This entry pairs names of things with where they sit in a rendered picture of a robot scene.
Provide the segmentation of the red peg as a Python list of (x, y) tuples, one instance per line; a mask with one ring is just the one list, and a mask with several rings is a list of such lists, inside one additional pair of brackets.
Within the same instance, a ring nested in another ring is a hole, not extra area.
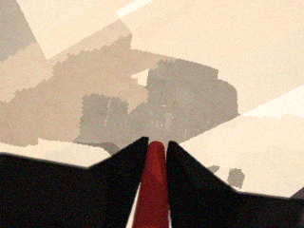
[(132, 228), (170, 228), (165, 149), (153, 141), (147, 147)]

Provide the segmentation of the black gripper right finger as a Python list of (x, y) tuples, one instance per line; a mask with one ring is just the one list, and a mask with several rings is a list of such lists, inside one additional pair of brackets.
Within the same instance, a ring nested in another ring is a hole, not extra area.
[(304, 199), (236, 190), (169, 141), (171, 228), (304, 228)]

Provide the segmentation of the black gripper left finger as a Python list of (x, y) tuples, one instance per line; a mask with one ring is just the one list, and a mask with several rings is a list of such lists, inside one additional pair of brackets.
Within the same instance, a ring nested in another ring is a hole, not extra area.
[(126, 228), (149, 138), (88, 167), (0, 152), (0, 209), (80, 224)]

